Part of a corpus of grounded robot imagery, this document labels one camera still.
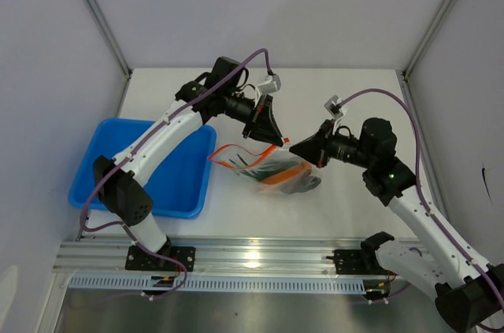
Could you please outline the grey toy fish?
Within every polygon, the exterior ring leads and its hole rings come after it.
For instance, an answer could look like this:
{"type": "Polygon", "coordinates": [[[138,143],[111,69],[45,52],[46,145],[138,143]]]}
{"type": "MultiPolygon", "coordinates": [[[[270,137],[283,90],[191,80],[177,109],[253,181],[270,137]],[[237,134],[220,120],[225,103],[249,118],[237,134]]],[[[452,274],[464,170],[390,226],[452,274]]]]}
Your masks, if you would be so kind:
{"type": "Polygon", "coordinates": [[[321,178],[313,174],[303,173],[283,183],[280,191],[283,194],[301,194],[317,188],[321,184],[321,178]]]}

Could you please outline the clear zip bag orange zipper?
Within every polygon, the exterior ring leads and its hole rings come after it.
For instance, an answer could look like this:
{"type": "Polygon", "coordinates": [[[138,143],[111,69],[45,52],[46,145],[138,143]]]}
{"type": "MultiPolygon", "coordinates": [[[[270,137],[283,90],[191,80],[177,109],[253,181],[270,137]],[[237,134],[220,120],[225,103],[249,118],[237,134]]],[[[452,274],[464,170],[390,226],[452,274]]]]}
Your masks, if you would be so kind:
{"type": "Polygon", "coordinates": [[[283,139],[282,146],[271,145],[253,153],[237,144],[216,149],[209,160],[257,185],[261,193],[303,194],[318,188],[322,178],[308,161],[290,152],[291,141],[283,139]]]}

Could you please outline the green toy cucumber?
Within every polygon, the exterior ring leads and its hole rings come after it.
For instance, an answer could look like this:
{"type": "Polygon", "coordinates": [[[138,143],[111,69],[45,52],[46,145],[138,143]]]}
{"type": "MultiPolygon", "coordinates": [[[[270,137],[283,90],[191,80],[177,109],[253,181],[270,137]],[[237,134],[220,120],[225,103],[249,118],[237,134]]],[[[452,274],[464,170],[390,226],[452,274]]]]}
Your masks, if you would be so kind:
{"type": "Polygon", "coordinates": [[[257,167],[246,169],[243,174],[257,182],[261,182],[298,164],[299,161],[295,160],[266,161],[260,163],[257,167]]]}

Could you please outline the green toy scallion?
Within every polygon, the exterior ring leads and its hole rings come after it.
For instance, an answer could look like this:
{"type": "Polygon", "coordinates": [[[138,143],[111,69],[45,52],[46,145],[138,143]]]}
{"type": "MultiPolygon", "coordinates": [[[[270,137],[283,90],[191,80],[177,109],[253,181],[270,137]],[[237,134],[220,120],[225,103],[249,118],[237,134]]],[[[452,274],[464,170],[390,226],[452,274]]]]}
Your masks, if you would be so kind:
{"type": "Polygon", "coordinates": [[[234,154],[227,159],[226,166],[235,170],[246,170],[253,168],[256,160],[256,157],[246,157],[245,155],[234,154]]]}

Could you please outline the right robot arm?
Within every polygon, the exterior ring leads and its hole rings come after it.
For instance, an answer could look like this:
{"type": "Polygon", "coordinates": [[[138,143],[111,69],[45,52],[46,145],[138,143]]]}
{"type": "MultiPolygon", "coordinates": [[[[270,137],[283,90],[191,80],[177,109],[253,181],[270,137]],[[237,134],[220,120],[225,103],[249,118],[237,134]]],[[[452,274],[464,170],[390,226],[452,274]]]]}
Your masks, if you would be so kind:
{"type": "Polygon", "coordinates": [[[424,198],[418,176],[396,157],[396,143],[390,122],[381,118],[367,119],[358,137],[340,134],[335,121],[326,120],[290,151],[319,168],[331,159],[363,168],[367,190],[409,227],[431,256],[415,254],[380,232],[361,244],[364,270],[383,268],[402,277],[434,301],[456,332],[483,327],[503,309],[503,266],[474,250],[424,198]]]}

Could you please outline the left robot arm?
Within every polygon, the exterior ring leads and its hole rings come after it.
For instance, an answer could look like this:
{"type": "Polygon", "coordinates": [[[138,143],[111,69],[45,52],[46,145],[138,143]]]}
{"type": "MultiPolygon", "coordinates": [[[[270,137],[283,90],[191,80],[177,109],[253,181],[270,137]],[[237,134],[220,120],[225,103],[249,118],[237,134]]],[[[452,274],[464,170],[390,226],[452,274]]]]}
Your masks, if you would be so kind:
{"type": "Polygon", "coordinates": [[[255,95],[248,98],[239,85],[248,75],[245,62],[219,57],[210,71],[176,92],[163,116],[138,139],[113,157],[100,156],[93,163],[91,195],[118,216],[118,224],[143,251],[143,260],[152,269],[161,270],[169,264],[172,243],[154,219],[154,202],[144,187],[186,137],[224,114],[244,125],[244,138],[284,144],[272,112],[272,94],[281,88],[279,76],[269,69],[254,87],[255,95]]]}

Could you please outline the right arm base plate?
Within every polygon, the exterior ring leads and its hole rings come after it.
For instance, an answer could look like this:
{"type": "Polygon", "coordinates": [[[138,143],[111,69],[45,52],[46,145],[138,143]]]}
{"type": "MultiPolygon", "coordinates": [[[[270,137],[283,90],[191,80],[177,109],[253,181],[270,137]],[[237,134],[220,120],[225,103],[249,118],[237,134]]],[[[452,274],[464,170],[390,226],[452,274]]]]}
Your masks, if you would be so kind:
{"type": "Polygon", "coordinates": [[[380,268],[364,250],[333,250],[325,257],[331,261],[338,275],[377,275],[380,268]]]}

